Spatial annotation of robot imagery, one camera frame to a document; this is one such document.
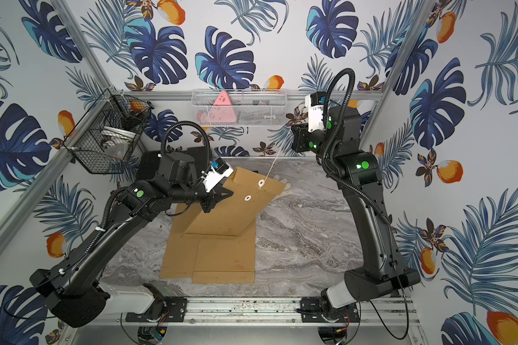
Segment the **brown kraft file bag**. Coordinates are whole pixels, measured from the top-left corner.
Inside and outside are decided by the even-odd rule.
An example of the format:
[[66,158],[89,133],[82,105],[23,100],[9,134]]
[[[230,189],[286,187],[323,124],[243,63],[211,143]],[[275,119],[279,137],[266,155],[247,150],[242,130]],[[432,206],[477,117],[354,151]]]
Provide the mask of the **brown kraft file bag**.
[[256,267],[256,220],[236,239],[200,241],[192,283],[252,284]]
[[173,218],[159,272],[160,279],[192,278],[200,240],[191,237],[183,238],[183,234],[200,212],[201,206],[194,204],[186,213]]
[[286,184],[238,167],[224,182],[223,187],[233,191],[234,195],[218,203],[209,213],[204,213],[201,209],[187,227],[183,238],[238,238],[256,220],[257,215],[283,193]]

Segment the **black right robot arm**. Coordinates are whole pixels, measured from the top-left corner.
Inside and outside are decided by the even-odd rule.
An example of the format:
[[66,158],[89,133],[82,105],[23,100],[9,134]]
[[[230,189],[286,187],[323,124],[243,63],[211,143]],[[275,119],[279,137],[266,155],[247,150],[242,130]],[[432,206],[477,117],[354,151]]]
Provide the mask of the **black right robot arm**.
[[421,280],[397,246],[378,161],[359,148],[361,115],[348,106],[354,84],[354,70],[341,70],[326,91],[306,98],[308,122],[291,126],[293,151],[315,154],[326,176],[342,191],[361,241],[362,266],[346,271],[340,283],[322,291],[325,313],[386,296]]

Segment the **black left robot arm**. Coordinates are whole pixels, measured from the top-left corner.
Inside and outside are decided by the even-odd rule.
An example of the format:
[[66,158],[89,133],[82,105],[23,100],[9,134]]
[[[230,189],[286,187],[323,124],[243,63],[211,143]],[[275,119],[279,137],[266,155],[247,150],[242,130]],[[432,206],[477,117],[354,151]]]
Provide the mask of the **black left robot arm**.
[[136,313],[158,319],[164,297],[150,285],[122,287],[100,283],[99,276],[124,245],[172,205],[197,204],[205,213],[233,195],[220,182],[233,173],[222,158],[213,158],[210,144],[198,158],[186,152],[161,150],[145,168],[142,180],[110,195],[101,223],[67,258],[49,270],[35,271],[30,282],[50,313],[72,328],[102,314]]

